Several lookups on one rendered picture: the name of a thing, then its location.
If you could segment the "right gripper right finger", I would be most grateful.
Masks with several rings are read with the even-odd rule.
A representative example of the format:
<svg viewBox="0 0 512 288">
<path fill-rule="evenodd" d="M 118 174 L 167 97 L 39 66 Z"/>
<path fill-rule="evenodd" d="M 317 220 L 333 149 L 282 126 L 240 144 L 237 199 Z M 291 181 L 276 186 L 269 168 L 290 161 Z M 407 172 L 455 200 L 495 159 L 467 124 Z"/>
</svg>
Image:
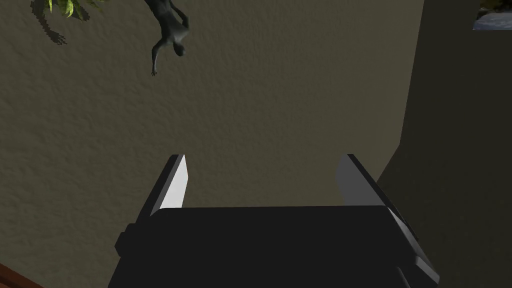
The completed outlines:
<svg viewBox="0 0 512 288">
<path fill-rule="evenodd" d="M 346 206 L 385 206 L 408 229 L 418 241 L 418 235 L 404 219 L 387 194 L 379 187 L 369 172 L 363 167 L 355 154 L 341 156 L 335 172 L 337 187 Z"/>
</svg>

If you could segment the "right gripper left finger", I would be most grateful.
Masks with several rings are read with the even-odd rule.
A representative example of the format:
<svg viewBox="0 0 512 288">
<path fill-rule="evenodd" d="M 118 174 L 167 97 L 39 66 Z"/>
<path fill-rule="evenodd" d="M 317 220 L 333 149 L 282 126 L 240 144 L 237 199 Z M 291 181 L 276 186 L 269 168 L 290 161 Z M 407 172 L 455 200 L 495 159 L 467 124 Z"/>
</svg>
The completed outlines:
<svg viewBox="0 0 512 288">
<path fill-rule="evenodd" d="M 173 154 L 164 168 L 151 192 L 149 193 L 140 213 L 138 222 L 145 221 L 157 210 L 165 208 L 181 208 L 188 184 L 188 170 L 184 154 Z"/>
</svg>

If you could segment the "dark grey figure statue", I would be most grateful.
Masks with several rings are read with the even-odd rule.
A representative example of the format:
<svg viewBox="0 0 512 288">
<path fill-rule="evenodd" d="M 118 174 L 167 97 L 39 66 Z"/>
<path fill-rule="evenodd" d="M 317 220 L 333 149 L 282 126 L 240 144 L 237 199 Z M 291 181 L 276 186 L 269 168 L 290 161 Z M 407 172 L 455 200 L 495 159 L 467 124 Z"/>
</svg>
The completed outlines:
<svg viewBox="0 0 512 288">
<path fill-rule="evenodd" d="M 190 32 L 189 18 L 172 0 L 144 0 L 161 29 L 160 40 L 151 49 L 151 75 L 157 74 L 157 58 L 162 47 L 172 45 L 178 57 L 186 54 L 183 39 Z"/>
</svg>

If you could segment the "green leafy plant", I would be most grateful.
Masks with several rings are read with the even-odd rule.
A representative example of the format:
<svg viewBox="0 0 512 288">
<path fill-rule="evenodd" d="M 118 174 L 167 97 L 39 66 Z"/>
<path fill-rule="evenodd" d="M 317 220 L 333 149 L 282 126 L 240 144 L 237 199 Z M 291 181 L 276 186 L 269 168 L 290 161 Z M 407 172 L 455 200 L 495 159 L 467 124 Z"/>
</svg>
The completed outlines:
<svg viewBox="0 0 512 288">
<path fill-rule="evenodd" d="M 56 10 L 66 18 L 72 17 L 83 22 L 90 20 L 81 0 L 31 0 L 30 7 L 34 15 L 41 18 Z"/>
</svg>

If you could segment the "picture on wall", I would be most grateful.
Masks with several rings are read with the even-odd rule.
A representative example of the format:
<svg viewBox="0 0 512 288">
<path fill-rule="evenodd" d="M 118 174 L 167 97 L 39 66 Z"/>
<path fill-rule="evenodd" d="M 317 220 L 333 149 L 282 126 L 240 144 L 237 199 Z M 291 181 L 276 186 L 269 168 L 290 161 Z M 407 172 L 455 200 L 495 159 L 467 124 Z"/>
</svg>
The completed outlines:
<svg viewBox="0 0 512 288">
<path fill-rule="evenodd" d="M 472 29 L 512 31 L 512 0 L 479 0 L 479 9 Z"/>
</svg>

